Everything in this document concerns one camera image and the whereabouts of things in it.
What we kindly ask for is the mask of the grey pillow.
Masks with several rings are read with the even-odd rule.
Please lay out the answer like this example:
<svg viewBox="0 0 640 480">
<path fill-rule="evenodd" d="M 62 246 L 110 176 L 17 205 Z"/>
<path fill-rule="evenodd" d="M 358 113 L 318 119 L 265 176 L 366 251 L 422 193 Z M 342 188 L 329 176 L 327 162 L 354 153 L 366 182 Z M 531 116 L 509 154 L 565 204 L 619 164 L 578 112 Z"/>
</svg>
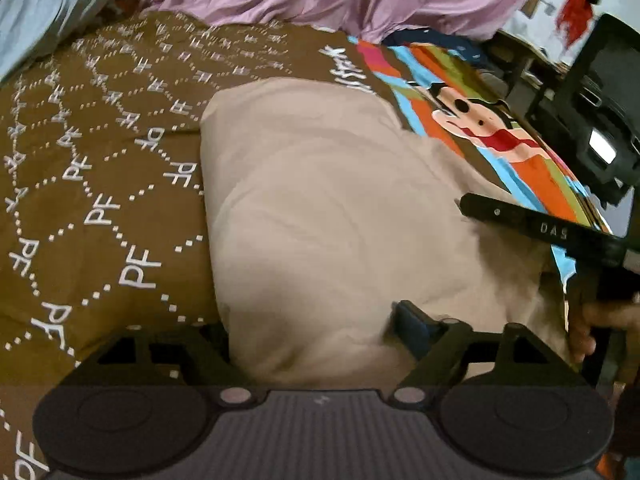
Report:
<svg viewBox="0 0 640 480">
<path fill-rule="evenodd" d="M 110 0 L 1 0 L 1 79 L 51 53 Z"/>
</svg>

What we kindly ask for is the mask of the dark blue patterned cloth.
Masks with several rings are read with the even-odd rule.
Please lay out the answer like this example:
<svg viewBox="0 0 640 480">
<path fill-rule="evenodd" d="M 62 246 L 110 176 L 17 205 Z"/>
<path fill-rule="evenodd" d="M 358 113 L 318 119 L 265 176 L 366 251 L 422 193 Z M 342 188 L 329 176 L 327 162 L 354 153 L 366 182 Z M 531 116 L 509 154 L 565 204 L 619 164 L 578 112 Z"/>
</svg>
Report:
<svg viewBox="0 0 640 480">
<path fill-rule="evenodd" d="M 432 44 L 454 52 L 458 58 L 474 67 L 490 67 L 486 54 L 476 42 L 462 36 L 447 35 L 431 27 L 399 29 L 382 40 L 385 47 L 401 47 L 408 44 Z"/>
</svg>

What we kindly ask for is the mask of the red hanging cloth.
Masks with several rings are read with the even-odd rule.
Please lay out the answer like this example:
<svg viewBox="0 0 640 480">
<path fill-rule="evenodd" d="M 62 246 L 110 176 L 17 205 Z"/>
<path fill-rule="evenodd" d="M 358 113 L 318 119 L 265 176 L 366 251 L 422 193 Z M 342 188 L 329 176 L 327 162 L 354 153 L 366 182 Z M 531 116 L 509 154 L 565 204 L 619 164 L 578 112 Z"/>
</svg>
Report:
<svg viewBox="0 0 640 480">
<path fill-rule="evenodd" d="M 600 0 L 566 0 L 555 19 L 555 30 L 563 50 L 570 50 L 585 35 Z"/>
</svg>

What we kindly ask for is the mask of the black office chair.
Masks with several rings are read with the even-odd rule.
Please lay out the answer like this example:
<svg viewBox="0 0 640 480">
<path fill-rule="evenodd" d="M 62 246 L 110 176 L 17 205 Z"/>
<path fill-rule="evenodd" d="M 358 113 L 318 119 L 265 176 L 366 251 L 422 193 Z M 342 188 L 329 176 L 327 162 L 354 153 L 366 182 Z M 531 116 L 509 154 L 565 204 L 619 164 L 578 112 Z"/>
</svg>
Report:
<svg viewBox="0 0 640 480">
<path fill-rule="evenodd" d="M 603 205 L 618 205 L 639 185 L 639 33 L 601 15 L 552 91 L 527 121 Z"/>
</svg>

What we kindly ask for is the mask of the colourful cartoon bedspread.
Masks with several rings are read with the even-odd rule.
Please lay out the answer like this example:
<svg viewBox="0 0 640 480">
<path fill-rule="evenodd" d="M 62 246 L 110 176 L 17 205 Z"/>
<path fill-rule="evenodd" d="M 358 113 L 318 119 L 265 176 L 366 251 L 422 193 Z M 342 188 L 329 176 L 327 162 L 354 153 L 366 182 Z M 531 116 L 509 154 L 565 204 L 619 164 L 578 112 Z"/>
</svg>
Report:
<svg viewBox="0 0 640 480">
<path fill-rule="evenodd" d="M 198 123 L 217 91 L 277 76 L 377 94 L 500 188 L 604 226 L 558 156 L 507 162 L 434 121 L 433 82 L 489 98 L 457 52 L 169 12 L 102 25 L 1 89 L 3 478 L 44 475 L 32 412 L 102 340 L 216 318 Z"/>
</svg>

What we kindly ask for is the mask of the beige garment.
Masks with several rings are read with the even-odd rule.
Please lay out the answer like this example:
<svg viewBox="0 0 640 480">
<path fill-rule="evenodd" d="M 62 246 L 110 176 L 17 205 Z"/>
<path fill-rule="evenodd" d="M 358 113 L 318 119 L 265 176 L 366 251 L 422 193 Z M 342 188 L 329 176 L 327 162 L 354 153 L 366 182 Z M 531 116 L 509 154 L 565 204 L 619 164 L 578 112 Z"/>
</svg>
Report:
<svg viewBox="0 0 640 480">
<path fill-rule="evenodd" d="M 466 218 L 465 193 L 508 192 L 389 102 L 270 78 L 216 93 L 201 133 L 217 306 L 256 382 L 393 388 L 414 365 L 390 330 L 400 300 L 480 332 L 523 324 L 567 356 L 550 247 Z"/>
</svg>

